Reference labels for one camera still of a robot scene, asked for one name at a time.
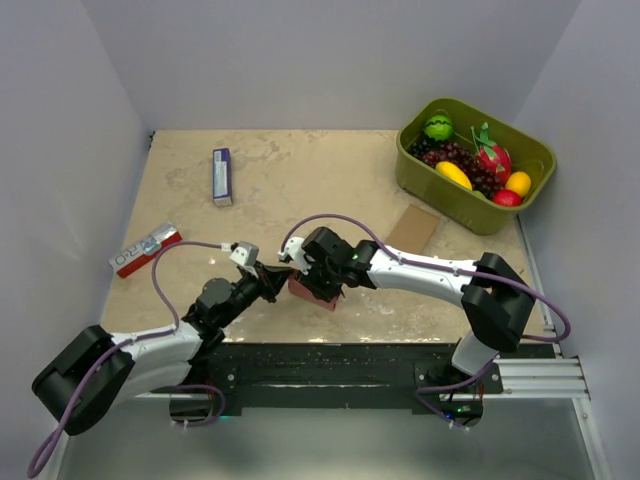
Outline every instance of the yellow fruit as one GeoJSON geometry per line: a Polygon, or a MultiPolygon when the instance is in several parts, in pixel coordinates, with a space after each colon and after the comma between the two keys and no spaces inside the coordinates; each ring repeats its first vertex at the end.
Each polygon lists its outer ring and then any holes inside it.
{"type": "Polygon", "coordinates": [[[449,180],[462,185],[464,188],[471,190],[471,182],[462,170],[451,162],[438,162],[436,171],[447,177],[449,180]]]}
{"type": "Polygon", "coordinates": [[[524,197],[531,190],[531,178],[524,172],[513,172],[504,188],[524,197]]]}

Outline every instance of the red apple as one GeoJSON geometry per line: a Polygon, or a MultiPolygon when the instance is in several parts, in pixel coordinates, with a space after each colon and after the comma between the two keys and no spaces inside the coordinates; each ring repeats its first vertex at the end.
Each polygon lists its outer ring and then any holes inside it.
{"type": "Polygon", "coordinates": [[[497,203],[503,207],[517,207],[522,203],[522,197],[516,192],[503,188],[493,197],[493,203],[497,203]]]}

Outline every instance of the red grapes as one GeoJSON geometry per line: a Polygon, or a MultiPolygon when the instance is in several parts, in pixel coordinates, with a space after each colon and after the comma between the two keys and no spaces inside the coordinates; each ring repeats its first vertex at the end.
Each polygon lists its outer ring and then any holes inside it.
{"type": "Polygon", "coordinates": [[[493,199],[502,188],[500,179],[487,167],[477,162],[469,150],[456,142],[442,142],[434,145],[433,150],[424,153],[419,159],[431,168],[436,168],[438,162],[453,163],[469,178],[473,189],[481,192],[489,200],[493,199]]]}

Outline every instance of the yellow mango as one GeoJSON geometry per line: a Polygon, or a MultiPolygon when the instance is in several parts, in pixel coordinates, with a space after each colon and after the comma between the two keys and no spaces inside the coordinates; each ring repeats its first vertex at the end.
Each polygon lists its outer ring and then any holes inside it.
{"type": "Polygon", "coordinates": [[[462,170],[455,166],[451,162],[438,162],[436,165],[436,171],[447,177],[449,180],[453,180],[464,188],[471,190],[471,182],[462,170]]]}

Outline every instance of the yellow lemon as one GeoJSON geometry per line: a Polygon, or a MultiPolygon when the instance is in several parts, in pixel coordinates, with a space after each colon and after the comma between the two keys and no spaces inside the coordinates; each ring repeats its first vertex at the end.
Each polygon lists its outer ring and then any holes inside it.
{"type": "Polygon", "coordinates": [[[524,197],[531,190],[531,177],[524,172],[513,172],[504,188],[524,197]]]}

